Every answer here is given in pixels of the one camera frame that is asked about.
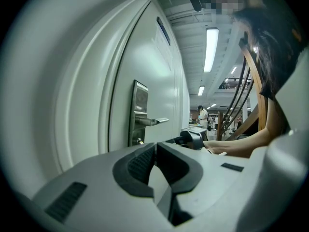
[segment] door handle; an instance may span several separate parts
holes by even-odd
[[[128,146],[139,145],[145,142],[145,132],[147,126],[155,126],[168,122],[167,118],[151,119],[147,118],[148,88],[134,80]]]
[[[155,126],[157,124],[168,122],[168,118],[145,118],[145,117],[135,117],[135,123],[143,126]]]

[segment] hand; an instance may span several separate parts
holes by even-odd
[[[225,148],[220,146],[220,141],[203,141],[204,147],[210,150],[213,154],[221,154],[225,152]]]

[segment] ceiling beam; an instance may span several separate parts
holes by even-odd
[[[190,2],[164,9],[164,13],[167,17],[171,15],[176,15],[177,13],[181,13],[183,11],[195,11],[195,10],[193,10],[192,3]]]
[[[182,11],[179,13],[175,13],[175,14],[171,14],[169,16],[167,16],[168,20],[175,20],[175,19],[180,19],[182,18],[184,15],[210,15],[211,12],[209,11],[208,13],[201,13],[201,12],[197,12],[195,10],[187,10],[187,11]]]
[[[222,65],[222,61],[224,60],[223,56],[216,57],[216,59],[213,62],[213,67],[216,67],[218,65]],[[204,65],[204,58],[186,58],[183,60],[183,63],[186,68],[191,68],[191,66],[196,66],[196,65]]]
[[[211,20],[213,24],[216,24],[216,18],[217,18],[217,14],[211,13]]]
[[[217,49],[220,48],[220,47],[227,47],[227,46],[228,46],[228,43],[221,43],[221,44],[219,44],[219,45],[217,46]],[[203,44],[188,45],[188,46],[180,47],[179,49],[180,49],[181,51],[183,51],[183,50],[186,50],[186,49],[196,48],[196,47],[201,48],[201,47],[204,47],[204,45],[203,45]]]
[[[178,39],[184,39],[184,38],[190,38],[190,37],[201,37],[202,35],[200,33],[197,33],[197,34],[187,34],[187,35],[182,35],[182,34],[177,34],[177,38]],[[231,36],[230,33],[224,33],[224,34],[220,34],[219,33],[219,39],[218,39],[218,42],[221,41],[222,39],[229,39]]]
[[[225,27],[225,29],[231,29],[232,28],[232,24],[231,23],[220,23],[220,24],[216,24],[216,23],[212,23],[210,22],[193,22],[193,23],[179,23],[179,24],[171,24],[173,30],[183,30],[183,29],[189,29],[192,27],[217,27],[219,30],[221,27]]]

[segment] forearm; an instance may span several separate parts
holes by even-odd
[[[256,134],[234,141],[212,141],[209,145],[216,154],[226,152],[229,156],[250,157],[252,151],[261,146],[267,146],[272,137],[267,128],[257,132]]]

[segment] railing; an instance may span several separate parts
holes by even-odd
[[[248,79],[244,82],[243,78],[240,83],[240,89],[248,89],[251,83],[251,79]],[[226,78],[218,87],[218,89],[236,89],[239,83],[239,78]]]
[[[225,131],[227,131],[227,129],[229,128],[229,126],[232,123],[234,123],[234,120],[229,121],[229,118],[231,117],[231,115],[233,114],[233,112],[236,109],[236,106],[238,105],[239,101],[241,100],[244,90],[246,89],[247,92],[245,94],[245,97],[243,98],[243,101],[240,105],[240,108],[238,108],[237,113],[234,115],[235,118],[241,112],[245,102],[247,102],[247,98],[250,94],[250,91],[252,90],[253,84],[255,84],[254,87],[255,87],[255,92],[256,92],[256,95],[257,95],[257,103],[258,103],[257,107],[250,113],[250,115],[248,116],[246,121],[236,130],[236,132],[234,132],[227,140],[233,140],[237,136],[245,133],[247,130],[250,129],[250,127],[253,126],[253,124],[256,124],[257,121],[258,121],[257,131],[262,130],[265,127],[265,124],[266,124],[267,100],[262,95],[260,95],[260,91],[261,91],[261,88],[262,88],[262,82],[261,82],[260,64],[258,62],[257,55],[254,52],[251,52],[248,49],[247,44],[244,41],[244,39],[240,40],[239,46],[241,48],[242,53],[244,54],[244,61],[243,61],[239,81],[238,81],[238,84],[236,86],[236,92],[235,92],[235,95],[232,99],[232,102],[231,102],[229,108],[227,109],[227,111],[224,114],[223,114],[223,112],[218,113],[219,120],[218,120],[217,140],[219,140],[219,141],[222,140],[223,133]],[[248,88],[241,88],[241,86],[242,86],[241,81],[243,80],[243,76],[244,76],[244,72],[245,72],[245,68],[246,68],[247,63],[249,65],[249,68],[247,69],[247,72],[245,74],[244,83],[248,83]],[[249,77],[250,74],[251,74],[251,77],[253,78],[253,80],[248,82],[248,77]]]

